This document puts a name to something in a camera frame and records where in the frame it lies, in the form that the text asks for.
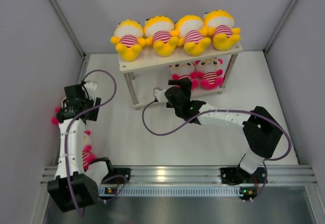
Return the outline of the pink plush face down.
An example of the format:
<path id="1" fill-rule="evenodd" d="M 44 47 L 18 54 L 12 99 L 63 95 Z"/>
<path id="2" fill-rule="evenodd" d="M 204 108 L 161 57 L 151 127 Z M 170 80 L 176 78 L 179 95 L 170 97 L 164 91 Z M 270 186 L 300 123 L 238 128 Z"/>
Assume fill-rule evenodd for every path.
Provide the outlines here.
<path id="1" fill-rule="evenodd" d="M 223 83 L 223 69 L 221 69 L 223 60 L 221 58 L 214 57 L 206 60 L 197 60 L 194 64 L 197 77 L 201 80 L 201 87 L 203 89 L 212 90 Z"/>

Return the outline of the pink plush with glasses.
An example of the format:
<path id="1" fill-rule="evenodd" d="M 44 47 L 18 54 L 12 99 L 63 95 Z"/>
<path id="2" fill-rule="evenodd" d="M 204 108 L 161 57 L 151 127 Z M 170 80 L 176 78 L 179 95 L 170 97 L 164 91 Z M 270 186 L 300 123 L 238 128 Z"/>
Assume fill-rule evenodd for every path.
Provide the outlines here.
<path id="1" fill-rule="evenodd" d="M 91 131 L 86 130 L 83 133 L 83 151 L 82 151 L 82 159 L 83 159 L 83 169 L 86 172 L 89 168 L 89 165 L 96 160 L 98 157 L 92 152 L 92 139 L 91 139 Z"/>

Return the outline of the yellow frog plush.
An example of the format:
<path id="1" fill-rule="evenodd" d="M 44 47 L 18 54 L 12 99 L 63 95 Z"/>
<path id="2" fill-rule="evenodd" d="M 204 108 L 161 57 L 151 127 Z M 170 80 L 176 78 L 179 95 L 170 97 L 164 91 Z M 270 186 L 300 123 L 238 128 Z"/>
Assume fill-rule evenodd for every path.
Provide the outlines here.
<path id="1" fill-rule="evenodd" d="M 159 56 L 171 55 L 177 44 L 179 31 L 167 16 L 154 16 L 145 20 L 144 36 L 148 46 L 152 46 Z"/>
<path id="2" fill-rule="evenodd" d="M 179 31 L 178 46 L 191 56 L 200 56 L 211 43 L 208 28 L 201 17 L 186 15 L 175 22 L 175 30 Z"/>
<path id="3" fill-rule="evenodd" d="M 141 24 L 132 19 L 120 22 L 110 39 L 124 61 L 133 61 L 146 45 Z"/>
<path id="4" fill-rule="evenodd" d="M 241 40 L 240 28 L 234 27 L 234 18 L 225 10 L 213 10 L 203 16 L 204 25 L 215 49 L 226 51 Z"/>

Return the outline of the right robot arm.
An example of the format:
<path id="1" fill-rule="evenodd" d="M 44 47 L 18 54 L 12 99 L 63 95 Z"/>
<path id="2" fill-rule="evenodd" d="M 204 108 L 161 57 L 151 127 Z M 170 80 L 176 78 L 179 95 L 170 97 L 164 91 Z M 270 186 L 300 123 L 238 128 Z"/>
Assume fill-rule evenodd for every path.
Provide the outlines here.
<path id="1" fill-rule="evenodd" d="M 221 170 L 222 182 L 228 185 L 255 183 L 256 170 L 273 153 L 282 137 L 283 129 L 269 112 L 256 106 L 252 111 L 222 109 L 204 101 L 191 99 L 189 79 L 170 80 L 170 88 L 155 91 L 159 101 L 173 108 L 177 117 L 188 123 L 215 125 L 243 133 L 248 150 L 235 168 Z"/>

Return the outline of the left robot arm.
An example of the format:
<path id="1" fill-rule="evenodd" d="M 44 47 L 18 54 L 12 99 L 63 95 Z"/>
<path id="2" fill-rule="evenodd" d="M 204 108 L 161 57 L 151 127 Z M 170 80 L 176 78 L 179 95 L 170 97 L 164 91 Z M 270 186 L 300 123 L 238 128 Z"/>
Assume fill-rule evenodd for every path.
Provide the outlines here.
<path id="1" fill-rule="evenodd" d="M 54 180 L 47 191 L 62 212 L 81 210 L 97 204 L 99 184 L 114 179 L 115 171 L 106 158 L 86 159 L 85 131 L 88 120 L 96 121 L 101 98 L 96 97 L 95 82 L 81 82 L 64 88 L 66 98 L 56 108 L 53 122 L 60 129 L 60 150 Z"/>

